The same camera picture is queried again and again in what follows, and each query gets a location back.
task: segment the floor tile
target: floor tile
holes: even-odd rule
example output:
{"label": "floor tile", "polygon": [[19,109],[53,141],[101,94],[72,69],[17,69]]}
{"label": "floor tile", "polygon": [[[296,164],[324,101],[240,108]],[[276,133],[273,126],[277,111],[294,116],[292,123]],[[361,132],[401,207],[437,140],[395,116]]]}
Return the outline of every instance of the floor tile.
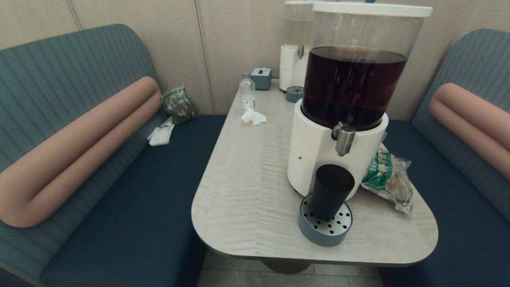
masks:
{"label": "floor tile", "polygon": [[[215,270],[273,272],[259,260],[233,259],[216,254],[211,250],[207,251],[206,258],[203,262],[203,268]],[[313,274],[313,273],[314,269],[312,265],[310,265],[305,270],[299,272],[299,274]]]}
{"label": "floor tile", "polygon": [[314,264],[314,266],[315,274],[318,275],[379,277],[379,272],[376,267],[328,264]]}
{"label": "floor tile", "polygon": [[204,269],[198,287],[349,287],[345,276]]}
{"label": "floor tile", "polygon": [[381,278],[349,276],[350,287],[384,287]]}

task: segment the dark brown liquid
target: dark brown liquid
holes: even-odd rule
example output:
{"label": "dark brown liquid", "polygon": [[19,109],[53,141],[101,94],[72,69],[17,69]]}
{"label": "dark brown liquid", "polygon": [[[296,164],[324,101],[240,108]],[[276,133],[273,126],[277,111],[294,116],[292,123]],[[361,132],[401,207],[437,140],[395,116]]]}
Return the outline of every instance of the dark brown liquid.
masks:
{"label": "dark brown liquid", "polygon": [[359,46],[313,48],[301,110],[314,122],[358,131],[379,125],[404,70],[401,54]]}

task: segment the black cup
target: black cup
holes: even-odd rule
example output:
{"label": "black cup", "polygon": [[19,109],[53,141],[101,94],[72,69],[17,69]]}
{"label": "black cup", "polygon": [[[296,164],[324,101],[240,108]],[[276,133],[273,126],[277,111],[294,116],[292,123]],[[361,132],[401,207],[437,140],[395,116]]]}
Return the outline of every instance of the black cup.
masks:
{"label": "black cup", "polygon": [[330,220],[354,187],[354,177],[345,168],[326,164],[315,172],[311,210],[314,216]]}

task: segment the pink bolster cushion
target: pink bolster cushion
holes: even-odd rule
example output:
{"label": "pink bolster cushion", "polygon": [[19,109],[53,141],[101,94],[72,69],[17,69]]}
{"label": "pink bolster cushion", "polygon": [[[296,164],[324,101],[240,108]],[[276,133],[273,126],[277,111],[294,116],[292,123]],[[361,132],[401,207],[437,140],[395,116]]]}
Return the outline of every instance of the pink bolster cushion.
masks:
{"label": "pink bolster cushion", "polygon": [[510,114],[452,83],[438,88],[430,113],[510,180]]}
{"label": "pink bolster cushion", "polygon": [[33,148],[0,173],[0,220],[30,227],[50,217],[161,106],[141,78]]}

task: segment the clear plastic bottle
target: clear plastic bottle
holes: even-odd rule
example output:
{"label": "clear plastic bottle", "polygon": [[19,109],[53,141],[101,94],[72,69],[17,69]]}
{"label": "clear plastic bottle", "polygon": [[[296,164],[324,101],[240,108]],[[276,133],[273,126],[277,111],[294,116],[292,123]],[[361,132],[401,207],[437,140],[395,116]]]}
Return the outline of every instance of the clear plastic bottle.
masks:
{"label": "clear plastic bottle", "polygon": [[255,82],[250,79],[250,73],[243,73],[243,80],[239,83],[239,95],[242,113],[248,108],[255,110]]}

